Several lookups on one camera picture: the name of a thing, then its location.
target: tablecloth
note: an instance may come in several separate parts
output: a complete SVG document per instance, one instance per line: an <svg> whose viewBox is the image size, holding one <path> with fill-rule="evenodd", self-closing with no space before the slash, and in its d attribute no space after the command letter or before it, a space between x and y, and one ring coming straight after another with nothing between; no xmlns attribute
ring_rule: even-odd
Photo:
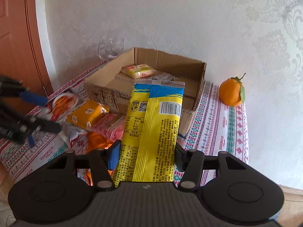
<svg viewBox="0 0 303 227"><path fill-rule="evenodd" d="M73 89L82 98L87 98L84 80L93 74L104 62L82 73L58 91L49 99L54 98L67 88ZM204 82L203 93L200 99L193 123L186 134L184 148L197 149L205 155L217 155L218 151L225 150L248 163L248 132L245 105L228 107L224 105L218 95L219 87L211 82ZM40 107L34 108L30 114L38 115ZM87 138L83 136L72 147L76 155L84 154L87 147ZM32 149L27 143L20 145L2 140L0 142L0 161L7 169L14 182L17 182L52 160L59 154L69 150L68 145L57 134L47 133ZM182 177L177 168L174 172L174 182L178 184ZM83 178L84 170L79 170L78 176ZM215 177L215 171L204 171L201 185Z"/></svg>

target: orange fruit with leaf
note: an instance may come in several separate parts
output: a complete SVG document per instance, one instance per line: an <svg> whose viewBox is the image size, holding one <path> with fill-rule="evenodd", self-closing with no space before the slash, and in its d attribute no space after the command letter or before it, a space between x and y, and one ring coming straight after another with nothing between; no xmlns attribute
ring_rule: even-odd
<svg viewBox="0 0 303 227"><path fill-rule="evenodd" d="M244 103L245 89L241 82L242 78L229 78L220 85L219 97L225 105L235 107L241 103Z"/></svg>

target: door frame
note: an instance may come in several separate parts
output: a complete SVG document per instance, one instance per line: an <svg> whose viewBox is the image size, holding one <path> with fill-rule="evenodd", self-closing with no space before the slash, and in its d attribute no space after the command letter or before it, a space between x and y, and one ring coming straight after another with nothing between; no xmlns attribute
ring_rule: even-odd
<svg viewBox="0 0 303 227"><path fill-rule="evenodd" d="M49 79L42 53L36 15L36 0L25 0L25 16L28 28L28 37L36 68L44 87L45 94L50 96L54 90Z"/></svg>

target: door panel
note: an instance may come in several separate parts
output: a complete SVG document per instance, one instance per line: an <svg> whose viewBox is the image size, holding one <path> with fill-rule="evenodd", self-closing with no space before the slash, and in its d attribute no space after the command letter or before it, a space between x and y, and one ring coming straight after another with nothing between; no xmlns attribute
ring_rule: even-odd
<svg viewBox="0 0 303 227"><path fill-rule="evenodd" d="M0 0L0 74L22 80L36 94L45 96L29 40L25 0ZM34 105L19 98L6 98L23 114Z"/></svg>

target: red food package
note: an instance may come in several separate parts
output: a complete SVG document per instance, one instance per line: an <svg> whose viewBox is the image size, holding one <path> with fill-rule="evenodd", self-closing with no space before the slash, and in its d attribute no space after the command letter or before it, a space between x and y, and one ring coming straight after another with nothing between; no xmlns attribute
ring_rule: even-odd
<svg viewBox="0 0 303 227"><path fill-rule="evenodd" d="M103 135L112 142L122 139L125 126L125 116L121 114L105 114L89 130Z"/></svg>

